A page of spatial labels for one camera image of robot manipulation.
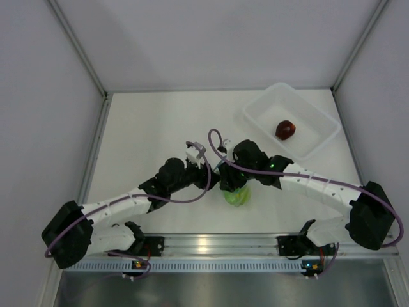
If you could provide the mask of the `clear zip top bag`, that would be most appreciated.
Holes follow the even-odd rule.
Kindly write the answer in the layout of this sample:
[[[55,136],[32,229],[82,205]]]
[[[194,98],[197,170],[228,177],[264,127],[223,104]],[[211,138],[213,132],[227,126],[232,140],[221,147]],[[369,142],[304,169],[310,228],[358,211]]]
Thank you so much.
[[[219,188],[225,201],[235,207],[245,205],[251,197],[251,189],[247,184],[245,173],[224,161],[220,161],[214,168],[220,177]]]

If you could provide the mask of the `red fake apple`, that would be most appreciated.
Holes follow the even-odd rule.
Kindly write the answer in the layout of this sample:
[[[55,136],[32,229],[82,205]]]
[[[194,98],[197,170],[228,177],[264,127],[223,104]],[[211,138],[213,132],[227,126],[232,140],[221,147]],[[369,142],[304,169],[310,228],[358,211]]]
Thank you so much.
[[[284,141],[293,136],[295,131],[296,126],[291,121],[284,120],[277,125],[275,136],[281,141]]]

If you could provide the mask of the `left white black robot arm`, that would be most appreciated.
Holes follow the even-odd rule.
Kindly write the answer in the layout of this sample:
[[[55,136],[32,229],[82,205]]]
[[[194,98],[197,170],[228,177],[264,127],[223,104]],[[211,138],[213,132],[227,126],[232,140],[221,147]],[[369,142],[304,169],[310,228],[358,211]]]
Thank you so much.
[[[152,213],[173,202],[171,195],[192,185],[206,193],[220,180],[209,164],[170,158],[135,189],[110,200],[79,205],[65,203],[45,227],[45,256],[60,269],[84,257],[108,252],[116,256],[146,256],[149,241],[131,217]]]

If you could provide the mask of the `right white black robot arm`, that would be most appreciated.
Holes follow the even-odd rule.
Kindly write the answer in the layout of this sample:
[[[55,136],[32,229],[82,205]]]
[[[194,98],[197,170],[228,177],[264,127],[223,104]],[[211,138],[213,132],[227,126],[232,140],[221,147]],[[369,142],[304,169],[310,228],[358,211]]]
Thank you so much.
[[[289,158],[267,156],[248,139],[235,146],[223,144],[217,152],[231,154],[233,158],[219,166],[221,190],[234,192],[248,181],[257,180],[265,186],[304,195],[340,214],[305,223],[298,238],[298,246],[304,253],[312,254],[327,244],[349,241],[370,250],[383,246],[395,217],[380,184],[369,181],[366,185],[342,185],[321,178]]]

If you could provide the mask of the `green fake food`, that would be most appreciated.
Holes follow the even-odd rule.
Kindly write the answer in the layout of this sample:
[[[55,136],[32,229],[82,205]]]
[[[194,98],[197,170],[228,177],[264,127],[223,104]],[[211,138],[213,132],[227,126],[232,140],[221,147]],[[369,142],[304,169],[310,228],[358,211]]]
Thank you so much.
[[[251,189],[249,186],[245,185],[233,192],[223,191],[223,196],[228,204],[240,207],[249,201],[251,197]]]

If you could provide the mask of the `clear plastic bin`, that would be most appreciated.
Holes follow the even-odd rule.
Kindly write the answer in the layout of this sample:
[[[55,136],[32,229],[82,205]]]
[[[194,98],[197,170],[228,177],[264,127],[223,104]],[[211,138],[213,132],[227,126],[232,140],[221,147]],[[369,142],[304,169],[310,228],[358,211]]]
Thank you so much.
[[[317,108],[286,83],[276,83],[242,108],[244,117],[272,143],[296,160],[308,160],[327,146],[341,130],[340,123]],[[289,121],[295,133],[286,140],[275,135]]]

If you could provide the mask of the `aluminium mounting rail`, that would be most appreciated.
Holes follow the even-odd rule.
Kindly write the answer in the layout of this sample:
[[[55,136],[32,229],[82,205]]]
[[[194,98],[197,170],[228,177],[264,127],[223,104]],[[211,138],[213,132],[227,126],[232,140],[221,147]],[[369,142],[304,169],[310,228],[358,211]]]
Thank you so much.
[[[147,233],[146,237],[163,237],[162,257],[279,257],[278,237],[292,233]],[[365,249],[354,242],[340,243],[338,257],[395,258],[397,247],[381,248],[378,251]]]

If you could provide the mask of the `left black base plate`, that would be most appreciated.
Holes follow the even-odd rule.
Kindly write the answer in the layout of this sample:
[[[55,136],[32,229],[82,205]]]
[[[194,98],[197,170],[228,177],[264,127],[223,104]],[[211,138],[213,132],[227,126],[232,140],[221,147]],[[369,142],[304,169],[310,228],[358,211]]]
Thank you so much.
[[[161,257],[164,250],[165,238],[162,236],[147,236],[144,239],[136,239],[129,247],[127,253],[139,257]]]

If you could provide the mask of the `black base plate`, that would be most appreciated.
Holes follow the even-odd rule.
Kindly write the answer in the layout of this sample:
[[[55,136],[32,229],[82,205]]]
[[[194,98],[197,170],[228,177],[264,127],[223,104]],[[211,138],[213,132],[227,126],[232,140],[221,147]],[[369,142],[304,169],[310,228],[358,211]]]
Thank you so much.
[[[303,256],[333,256],[336,251],[334,243],[316,246],[307,237],[301,235],[278,236],[277,238],[279,255],[286,257]]]
[[[147,236],[144,239],[136,239],[129,247],[127,253],[139,257],[161,257],[164,250],[165,238],[162,236]]]

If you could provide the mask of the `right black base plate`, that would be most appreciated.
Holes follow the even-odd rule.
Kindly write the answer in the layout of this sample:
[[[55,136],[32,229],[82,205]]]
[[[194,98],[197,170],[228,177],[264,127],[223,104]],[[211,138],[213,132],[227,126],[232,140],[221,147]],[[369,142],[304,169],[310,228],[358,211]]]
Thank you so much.
[[[279,255],[286,257],[303,256],[333,256],[336,251],[334,243],[316,246],[307,237],[301,235],[278,236],[277,238]]]

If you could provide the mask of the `left aluminium frame post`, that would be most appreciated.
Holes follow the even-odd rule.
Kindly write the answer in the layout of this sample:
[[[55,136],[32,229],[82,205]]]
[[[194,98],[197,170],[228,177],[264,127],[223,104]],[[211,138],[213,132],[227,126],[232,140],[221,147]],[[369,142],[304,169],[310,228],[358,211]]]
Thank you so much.
[[[54,16],[57,19],[58,24],[61,26],[63,32],[68,38],[68,41],[74,48],[77,56],[79,57],[81,63],[83,64],[84,68],[86,69],[89,77],[93,81],[93,84],[96,86],[99,94],[103,98],[107,96],[107,90],[105,89],[104,85],[102,84],[99,76],[96,73],[94,66],[92,65],[88,55],[84,47],[82,46],[78,36],[76,35],[73,27],[71,26],[68,18],[66,17],[65,13],[63,12],[59,3],[55,0],[46,0],[46,3],[49,5],[50,9],[52,10]]]

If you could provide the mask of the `aluminium frame post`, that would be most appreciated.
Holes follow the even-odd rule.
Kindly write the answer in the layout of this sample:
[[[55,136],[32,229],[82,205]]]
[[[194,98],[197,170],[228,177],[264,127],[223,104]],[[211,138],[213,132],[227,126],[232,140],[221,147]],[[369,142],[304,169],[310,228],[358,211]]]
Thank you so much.
[[[63,32],[68,38],[68,41],[74,48],[77,56],[79,57],[81,63],[83,64],[84,68],[86,69],[89,77],[93,81],[93,84],[96,86],[99,94],[103,98],[107,96],[107,90],[105,89],[104,85],[102,84],[99,76],[96,73],[94,66],[92,65],[88,55],[84,47],[82,46],[78,36],[76,35],[73,27],[71,26],[68,18],[66,17],[65,13],[63,12],[59,3],[55,0],[46,0],[46,3],[49,5],[50,9],[52,10],[54,16],[57,19],[58,24],[61,26]]]
[[[341,66],[341,69],[339,73],[337,74],[337,77],[333,85],[330,88],[332,94],[334,94],[341,86],[342,82],[348,75],[348,72],[350,71],[354,62],[357,60],[359,54],[362,52],[366,42],[368,41],[369,37],[372,35],[376,25],[379,23],[380,19],[383,17],[390,3],[391,1],[389,0],[377,1],[373,12],[370,14],[368,20],[364,24],[363,29],[360,31],[356,42],[353,44],[353,48],[348,53],[346,61]]]

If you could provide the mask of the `right aluminium frame post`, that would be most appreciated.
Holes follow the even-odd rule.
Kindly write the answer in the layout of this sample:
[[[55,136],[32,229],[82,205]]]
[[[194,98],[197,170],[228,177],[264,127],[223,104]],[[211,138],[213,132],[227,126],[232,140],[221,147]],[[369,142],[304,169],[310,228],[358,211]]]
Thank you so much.
[[[342,82],[348,75],[348,72],[350,71],[354,62],[357,60],[359,54],[362,52],[366,42],[368,41],[369,37],[372,35],[376,25],[379,23],[380,19],[383,17],[390,3],[391,1],[389,0],[377,1],[373,12],[370,14],[368,20],[364,24],[363,29],[360,31],[356,42],[353,44],[353,48],[348,53],[346,61],[341,66],[341,69],[339,73],[337,74],[337,77],[333,85],[330,88],[332,94],[334,94],[341,86]]]

